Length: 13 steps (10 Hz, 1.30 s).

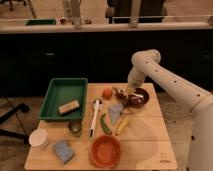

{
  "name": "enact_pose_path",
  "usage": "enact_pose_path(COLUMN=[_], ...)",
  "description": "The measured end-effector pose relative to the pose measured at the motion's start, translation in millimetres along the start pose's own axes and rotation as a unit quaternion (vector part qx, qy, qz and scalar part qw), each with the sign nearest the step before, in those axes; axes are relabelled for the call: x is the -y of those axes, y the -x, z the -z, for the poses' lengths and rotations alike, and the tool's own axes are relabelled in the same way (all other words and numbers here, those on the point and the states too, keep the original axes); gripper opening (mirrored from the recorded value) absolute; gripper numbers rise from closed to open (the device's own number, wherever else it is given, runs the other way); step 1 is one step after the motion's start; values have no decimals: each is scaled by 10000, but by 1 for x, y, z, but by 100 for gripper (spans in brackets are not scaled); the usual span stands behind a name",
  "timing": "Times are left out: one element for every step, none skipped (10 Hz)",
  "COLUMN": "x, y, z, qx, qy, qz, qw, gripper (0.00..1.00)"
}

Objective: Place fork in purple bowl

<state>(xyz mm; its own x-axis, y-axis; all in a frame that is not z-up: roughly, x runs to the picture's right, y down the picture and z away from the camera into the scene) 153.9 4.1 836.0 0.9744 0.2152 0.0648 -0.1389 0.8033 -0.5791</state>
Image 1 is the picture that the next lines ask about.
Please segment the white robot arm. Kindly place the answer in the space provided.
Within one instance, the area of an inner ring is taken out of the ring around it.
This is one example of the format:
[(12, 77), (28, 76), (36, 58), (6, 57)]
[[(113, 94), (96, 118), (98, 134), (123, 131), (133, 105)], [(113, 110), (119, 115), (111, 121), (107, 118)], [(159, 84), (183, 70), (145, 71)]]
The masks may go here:
[(151, 49), (131, 58), (128, 87), (140, 87), (149, 76), (195, 115), (187, 171), (213, 171), (213, 94), (159, 65), (161, 54)]

